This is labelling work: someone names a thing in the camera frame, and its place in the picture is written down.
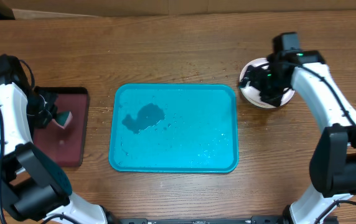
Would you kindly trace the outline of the green and pink sponge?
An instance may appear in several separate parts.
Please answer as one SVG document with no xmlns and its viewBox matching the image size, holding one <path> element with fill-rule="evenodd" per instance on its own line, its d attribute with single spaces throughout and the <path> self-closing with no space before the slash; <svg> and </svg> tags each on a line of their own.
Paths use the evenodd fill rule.
<svg viewBox="0 0 356 224">
<path fill-rule="evenodd" d="M 53 122 L 60 128 L 65 129 L 72 121 L 73 115 L 70 111 L 57 113 L 53 117 Z"/>
</svg>

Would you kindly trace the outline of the pink-white plate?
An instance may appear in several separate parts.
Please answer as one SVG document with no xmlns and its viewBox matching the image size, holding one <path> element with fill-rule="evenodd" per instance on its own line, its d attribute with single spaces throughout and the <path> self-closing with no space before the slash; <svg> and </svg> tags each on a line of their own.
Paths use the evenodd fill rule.
<svg viewBox="0 0 356 224">
<path fill-rule="evenodd" d="M 267 62 L 268 61 L 266 58 L 257 58 L 257 59 L 254 59 L 254 60 L 248 62 L 243 67 L 241 74 L 239 76 L 239 83 L 240 83 L 239 89 L 240 89 L 242 95 L 244 96 L 244 98 L 246 98 L 253 105 L 255 105 L 259 108 L 275 109 L 275 108 L 279 108 L 279 107 L 282 107 L 283 105 L 287 104 L 291 100 L 291 98 L 294 96 L 295 91 L 292 89 L 286 88 L 285 93 L 282 95 L 281 102 L 278 104 L 278 106 L 274 106 L 269 103 L 263 102 L 260 97 L 260 91 L 257 90 L 255 87 L 250 86 L 250 82 L 245 82 L 244 86 L 241 84 L 241 81 L 243 79 L 247 78 L 248 75 L 246 73 L 251 66 L 253 66 L 253 67 L 259 66 L 259 65 L 262 65 Z"/>
</svg>

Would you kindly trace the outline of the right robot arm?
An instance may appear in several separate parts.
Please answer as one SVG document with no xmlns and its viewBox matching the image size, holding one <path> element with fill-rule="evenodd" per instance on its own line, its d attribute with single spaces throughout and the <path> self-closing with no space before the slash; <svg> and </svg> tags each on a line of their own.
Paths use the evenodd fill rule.
<svg viewBox="0 0 356 224">
<path fill-rule="evenodd" d="M 337 223 L 329 214 L 343 203 L 356 206 L 356 110 L 335 84 L 316 51 L 289 50 L 248 62 L 240 74 L 242 95 L 260 108 L 278 108 L 295 91 L 321 131 L 309 163 L 311 184 L 277 223 Z"/>
</svg>

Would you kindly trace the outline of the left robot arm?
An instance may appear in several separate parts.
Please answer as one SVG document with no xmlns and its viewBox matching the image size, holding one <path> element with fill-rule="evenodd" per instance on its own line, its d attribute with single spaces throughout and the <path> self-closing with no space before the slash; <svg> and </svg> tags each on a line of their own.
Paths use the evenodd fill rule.
<svg viewBox="0 0 356 224">
<path fill-rule="evenodd" d="M 73 192 L 66 173 L 32 142 L 27 96 L 0 78 L 0 220 L 116 223 L 101 205 Z"/>
</svg>

